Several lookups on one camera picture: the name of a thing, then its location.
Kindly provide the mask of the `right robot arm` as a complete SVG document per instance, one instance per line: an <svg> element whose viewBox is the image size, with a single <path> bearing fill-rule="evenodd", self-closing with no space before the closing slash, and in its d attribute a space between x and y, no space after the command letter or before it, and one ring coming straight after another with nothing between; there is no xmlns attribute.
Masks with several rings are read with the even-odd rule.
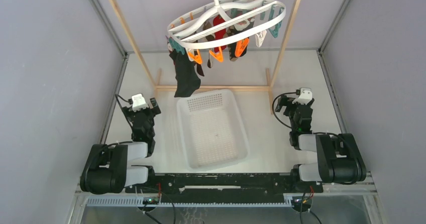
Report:
<svg viewBox="0 0 426 224"><path fill-rule="evenodd" d="M366 179L367 170L354 136L313 132L311 121L313 100L301 104L283 93L272 102L273 115L282 112L290 120L290 145L298 151L316 154L316 162L296 164L291 169L290 185L297 192L305 191L310 183L338 183L352 185Z"/></svg>

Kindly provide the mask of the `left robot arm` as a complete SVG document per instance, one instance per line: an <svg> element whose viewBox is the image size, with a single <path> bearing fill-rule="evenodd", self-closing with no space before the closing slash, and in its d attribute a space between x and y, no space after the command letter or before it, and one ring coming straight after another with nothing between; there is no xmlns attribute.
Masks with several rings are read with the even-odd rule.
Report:
<svg viewBox="0 0 426 224"><path fill-rule="evenodd" d="M79 186L82 191L101 195L120 193L137 184L144 192L157 186L155 176L146 166L131 166L136 159L150 157L155 149L155 116L161 114L155 98L149 102L141 94L128 100L129 106L119 106L131 128L131 140L112 144L94 144L83 168Z"/></svg>

